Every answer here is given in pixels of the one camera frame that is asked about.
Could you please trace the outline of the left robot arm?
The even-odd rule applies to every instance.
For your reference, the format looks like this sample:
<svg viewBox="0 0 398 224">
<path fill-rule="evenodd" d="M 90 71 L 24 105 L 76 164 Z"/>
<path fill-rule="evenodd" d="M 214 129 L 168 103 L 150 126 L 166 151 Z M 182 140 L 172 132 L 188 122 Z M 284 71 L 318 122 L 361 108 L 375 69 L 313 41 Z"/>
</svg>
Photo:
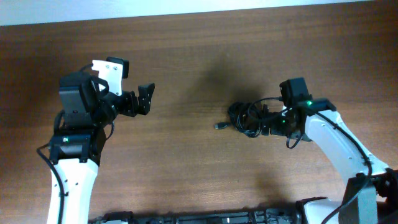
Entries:
<svg viewBox="0 0 398 224">
<path fill-rule="evenodd" d="M 135 117 L 150 111 L 154 83 L 133 91 L 112 93 L 108 82 L 86 72 L 74 72 L 59 81 L 63 110 L 55 117 L 53 136 L 38 155 L 49 166 L 52 192 L 47 223 L 88 223 L 90 198 L 98 175 L 101 153 L 118 115 Z"/>
</svg>

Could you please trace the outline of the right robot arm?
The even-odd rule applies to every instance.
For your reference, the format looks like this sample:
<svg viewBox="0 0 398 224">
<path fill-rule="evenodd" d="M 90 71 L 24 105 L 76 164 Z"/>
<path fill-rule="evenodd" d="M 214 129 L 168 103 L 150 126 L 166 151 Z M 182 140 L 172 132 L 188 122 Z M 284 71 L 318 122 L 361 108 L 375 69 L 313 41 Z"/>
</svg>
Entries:
<svg viewBox="0 0 398 224">
<path fill-rule="evenodd" d="M 345 184 L 340 202 L 299 200 L 297 223 L 397 223 L 397 171 L 360 142 L 328 99 L 297 101 L 280 112 L 263 106 L 261 117 L 268 134 L 314 142 Z"/>
</svg>

